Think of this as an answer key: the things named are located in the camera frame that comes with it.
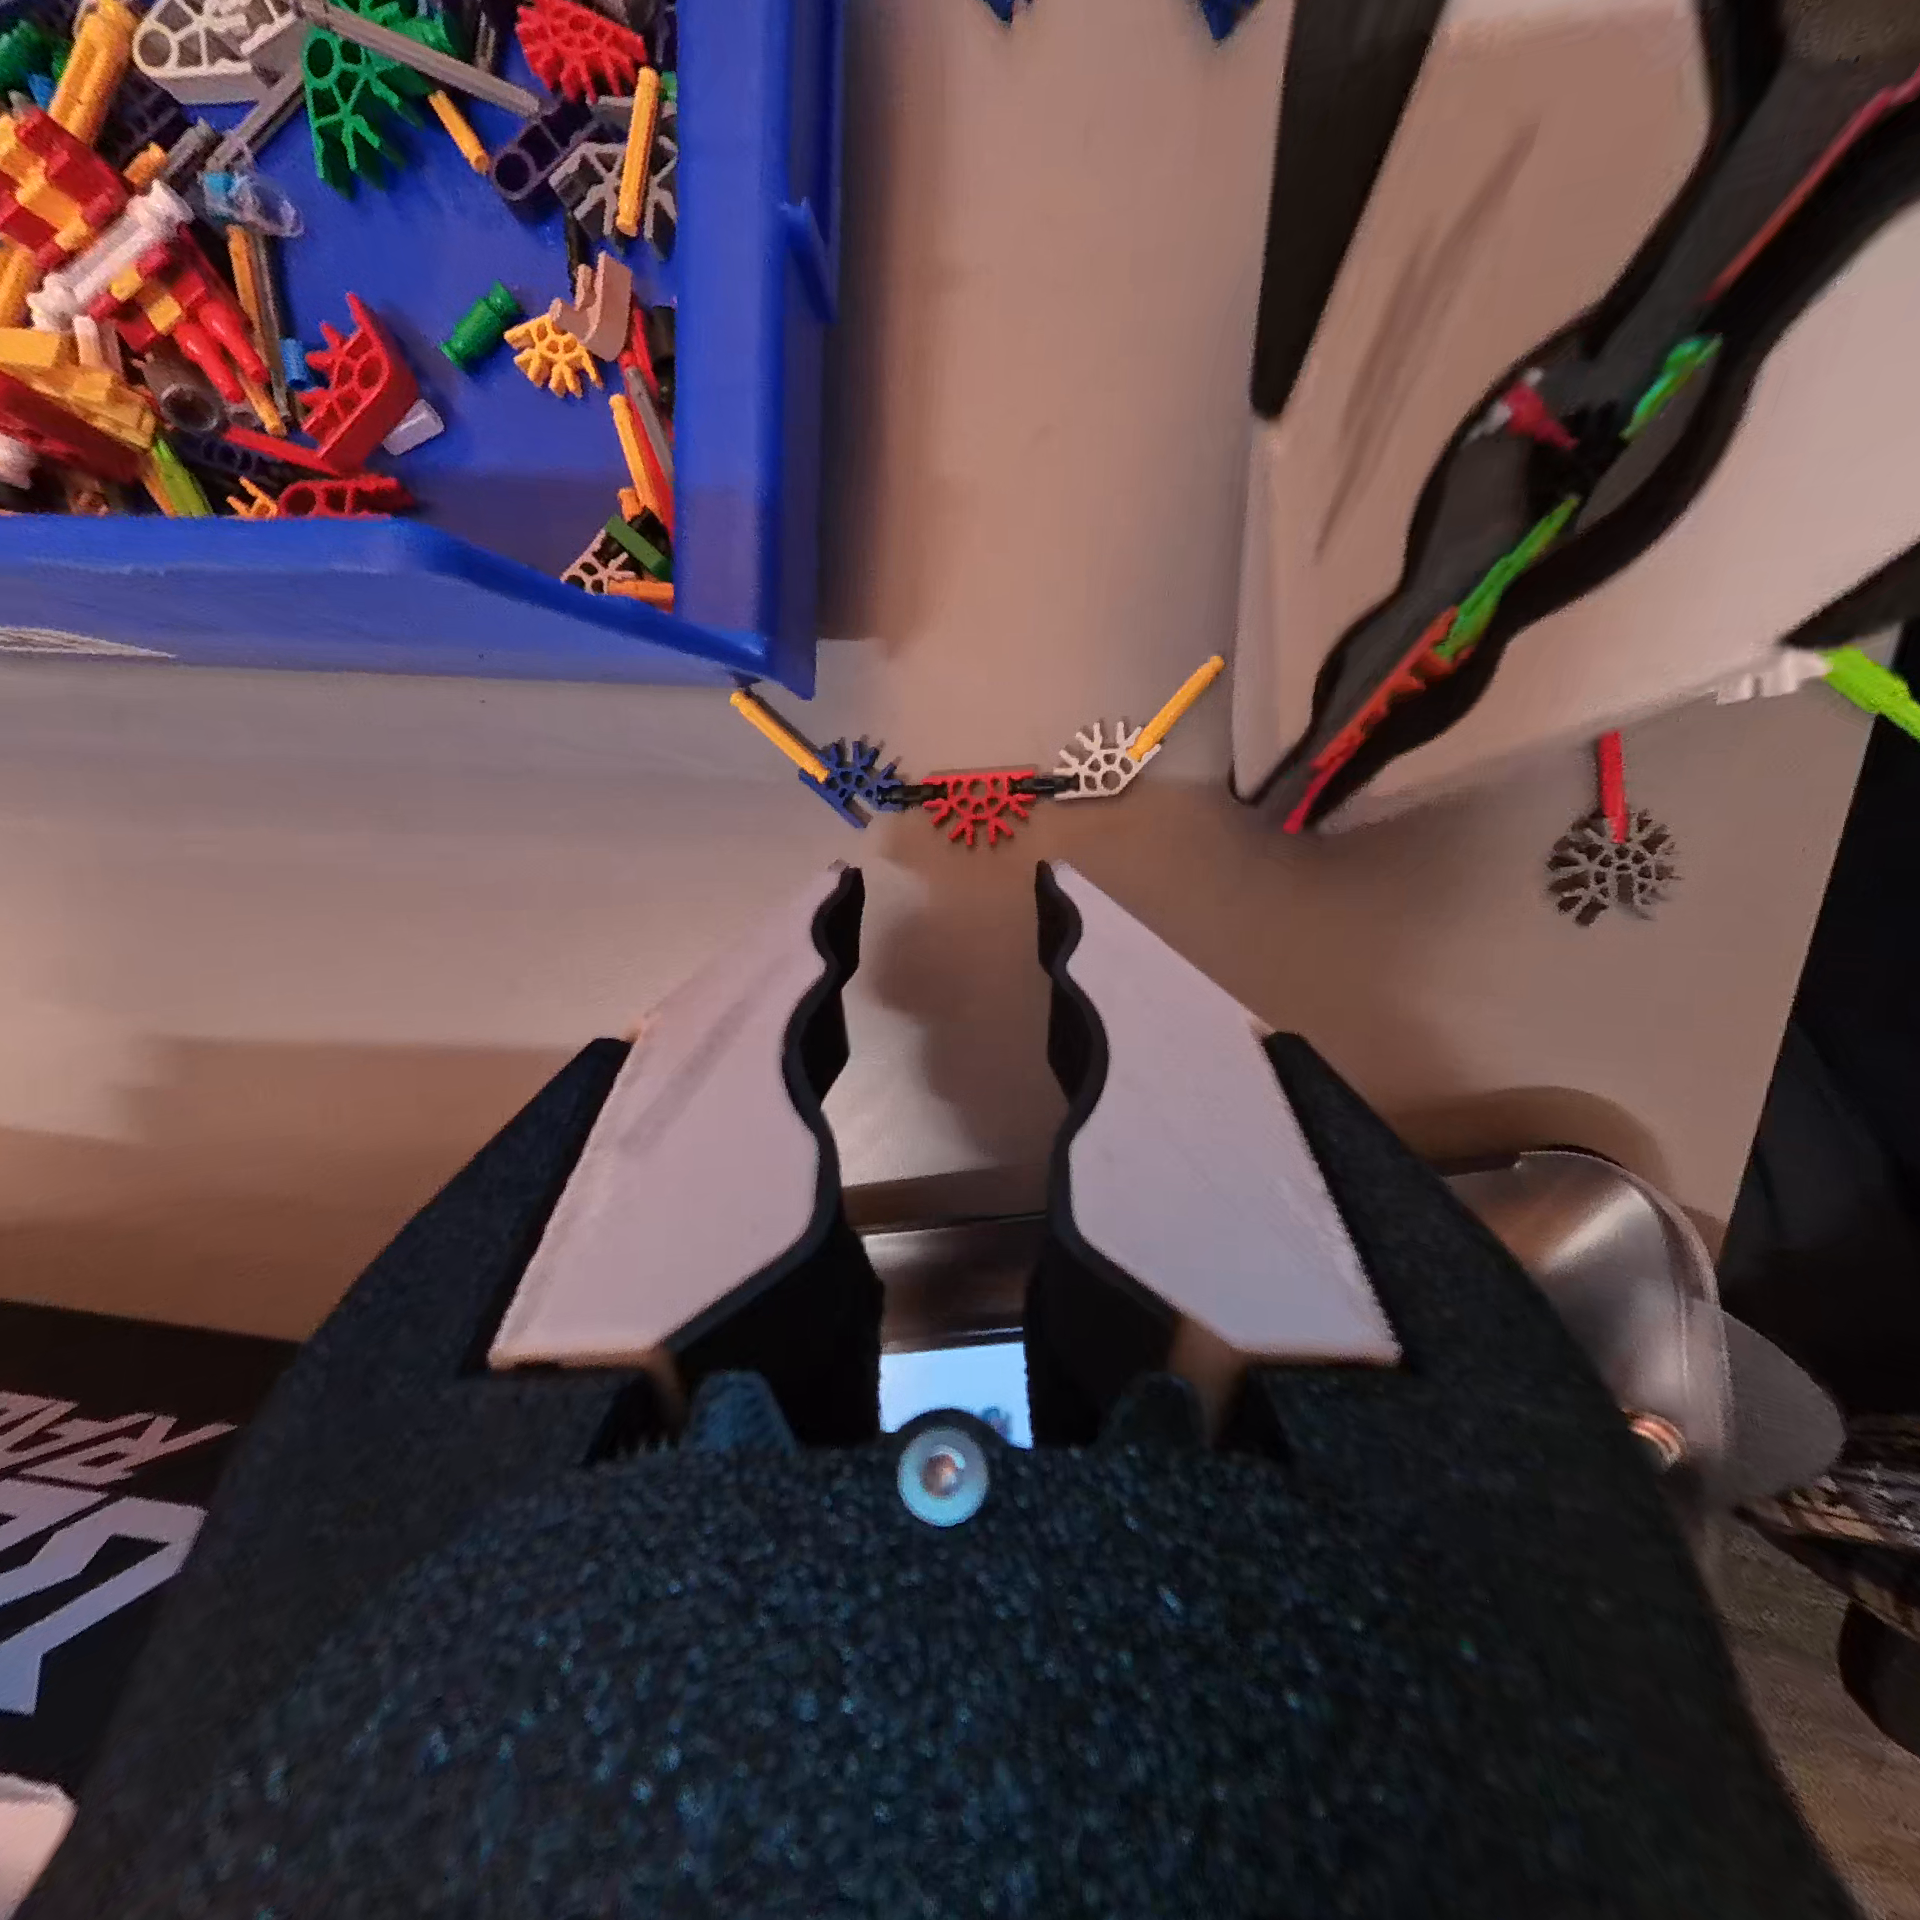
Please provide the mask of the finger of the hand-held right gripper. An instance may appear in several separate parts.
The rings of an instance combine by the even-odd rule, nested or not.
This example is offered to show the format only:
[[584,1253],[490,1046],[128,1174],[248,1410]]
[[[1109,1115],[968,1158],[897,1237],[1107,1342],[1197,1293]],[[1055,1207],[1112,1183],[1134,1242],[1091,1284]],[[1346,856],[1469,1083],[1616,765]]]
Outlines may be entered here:
[[1793,648],[1873,634],[1918,525],[1917,99],[1861,123],[1729,264],[1629,477],[1553,539],[1464,666],[1393,707],[1312,796],[1369,824],[1635,726]]
[[1446,4],[1304,371],[1254,410],[1233,792],[1277,798],[1337,647],[1498,391],[1605,309],[1712,151],[1735,4]]

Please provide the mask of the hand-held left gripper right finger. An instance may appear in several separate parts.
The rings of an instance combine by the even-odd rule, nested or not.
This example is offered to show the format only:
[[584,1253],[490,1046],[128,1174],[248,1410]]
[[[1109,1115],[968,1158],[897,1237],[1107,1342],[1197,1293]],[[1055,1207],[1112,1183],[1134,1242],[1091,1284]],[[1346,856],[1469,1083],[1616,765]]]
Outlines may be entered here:
[[1279,1031],[1067,862],[1039,863],[1037,911],[1066,1101],[1032,1267],[1037,1440],[1091,1442],[1150,1376],[1214,1440],[1262,1370],[1397,1370]]

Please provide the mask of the red connector with black rod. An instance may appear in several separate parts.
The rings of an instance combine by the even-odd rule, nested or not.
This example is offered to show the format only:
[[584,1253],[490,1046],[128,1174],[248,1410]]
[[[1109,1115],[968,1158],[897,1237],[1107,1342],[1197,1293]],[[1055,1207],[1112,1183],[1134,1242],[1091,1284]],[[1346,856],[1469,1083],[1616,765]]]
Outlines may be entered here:
[[1010,842],[1048,798],[1050,779],[1032,768],[947,773],[882,788],[887,806],[923,816],[950,843],[968,851]]

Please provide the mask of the toy rod and connector assembly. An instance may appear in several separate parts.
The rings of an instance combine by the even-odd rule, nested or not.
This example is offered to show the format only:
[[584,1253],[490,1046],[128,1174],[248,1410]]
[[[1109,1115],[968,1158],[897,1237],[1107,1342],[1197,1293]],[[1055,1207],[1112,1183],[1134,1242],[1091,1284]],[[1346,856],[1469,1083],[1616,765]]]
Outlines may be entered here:
[[[1307,742],[1282,765],[1287,835],[1337,832],[1312,828],[1314,790],[1393,707],[1410,707],[1415,691],[1464,666],[1465,648],[1493,621],[1502,588],[1515,584],[1553,539],[1594,531],[1602,501],[1629,477],[1626,453],[1653,453],[1646,429],[1672,383],[1712,352],[1694,324],[1729,264],[1809,191],[1821,162],[1904,99],[1917,99],[1917,61],[1787,61],[1765,106],[1718,157],[1637,300],[1599,311],[1513,371],[1430,483],[1409,581],[1322,671]],[[1882,611],[1902,606],[1874,631],[1917,614],[1917,550],[1886,576],[1874,602]],[[1913,698],[1889,691],[1890,674],[1864,663],[1864,638],[1874,631],[1793,648],[1769,677],[1711,698],[1859,680],[1874,688],[1856,695],[1859,703],[1912,711]],[[1597,798],[1549,855],[1550,898],[1583,926],[1611,908],[1646,916],[1675,878],[1673,832],[1629,798],[1622,731],[1581,741],[1594,747]]]

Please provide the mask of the blue plastic bin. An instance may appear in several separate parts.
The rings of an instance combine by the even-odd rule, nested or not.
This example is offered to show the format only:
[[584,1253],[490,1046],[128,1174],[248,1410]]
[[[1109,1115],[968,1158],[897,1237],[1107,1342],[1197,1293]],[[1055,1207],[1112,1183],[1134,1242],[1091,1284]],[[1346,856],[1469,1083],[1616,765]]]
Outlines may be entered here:
[[579,592],[586,467],[513,468],[531,531],[5,512],[5,626],[194,668],[493,680],[773,680],[816,654],[845,4],[679,4],[677,606]]

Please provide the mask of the pale grey toy connector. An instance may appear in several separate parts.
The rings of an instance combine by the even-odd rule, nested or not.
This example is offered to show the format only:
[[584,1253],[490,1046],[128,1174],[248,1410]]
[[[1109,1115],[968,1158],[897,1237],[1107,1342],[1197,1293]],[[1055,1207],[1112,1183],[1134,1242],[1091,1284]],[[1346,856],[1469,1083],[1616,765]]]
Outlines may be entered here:
[[1126,720],[1078,728],[1048,771],[1050,796],[1058,802],[1117,799],[1161,752],[1159,742],[1142,746],[1144,731]]

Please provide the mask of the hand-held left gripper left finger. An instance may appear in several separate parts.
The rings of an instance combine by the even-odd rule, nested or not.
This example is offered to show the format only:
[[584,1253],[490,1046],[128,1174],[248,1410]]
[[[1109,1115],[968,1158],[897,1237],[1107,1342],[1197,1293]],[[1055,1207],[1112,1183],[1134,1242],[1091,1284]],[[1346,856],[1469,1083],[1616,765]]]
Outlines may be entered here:
[[669,1422],[762,1376],[805,1444],[878,1432],[878,1274],[825,1095],[867,888],[832,862],[642,1020],[487,1348],[496,1374],[624,1370]]

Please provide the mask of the pile of colourful toy pieces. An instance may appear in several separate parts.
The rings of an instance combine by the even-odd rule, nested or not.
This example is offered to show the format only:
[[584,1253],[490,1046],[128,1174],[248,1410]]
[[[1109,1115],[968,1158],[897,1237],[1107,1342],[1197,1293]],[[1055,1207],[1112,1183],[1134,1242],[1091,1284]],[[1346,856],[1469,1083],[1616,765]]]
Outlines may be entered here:
[[677,606],[679,4],[5,4],[5,512],[429,517]]

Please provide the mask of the black toy box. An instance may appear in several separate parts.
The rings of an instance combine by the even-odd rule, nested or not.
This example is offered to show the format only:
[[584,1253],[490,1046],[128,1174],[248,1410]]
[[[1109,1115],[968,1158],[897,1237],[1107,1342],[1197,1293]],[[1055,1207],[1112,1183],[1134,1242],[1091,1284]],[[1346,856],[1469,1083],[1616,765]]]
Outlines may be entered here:
[[80,1798],[298,1343],[3,1306],[3,1772]]

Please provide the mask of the yellow toy rod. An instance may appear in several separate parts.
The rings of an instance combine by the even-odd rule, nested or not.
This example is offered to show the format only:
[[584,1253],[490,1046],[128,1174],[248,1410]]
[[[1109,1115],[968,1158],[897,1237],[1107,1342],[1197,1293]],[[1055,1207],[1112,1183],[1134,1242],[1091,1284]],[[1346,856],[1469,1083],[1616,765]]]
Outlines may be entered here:
[[769,746],[773,746],[805,779],[829,784],[832,771],[829,760],[795,731],[779,711],[769,707],[757,692],[735,688],[730,707],[739,714]]
[[1211,685],[1222,679],[1229,663],[1222,654],[1210,655],[1202,660],[1158,709],[1146,724],[1139,728],[1130,755],[1137,764],[1153,760],[1161,742],[1167,741],[1168,731],[1173,731],[1187,714],[1199,707],[1199,701],[1211,691]]

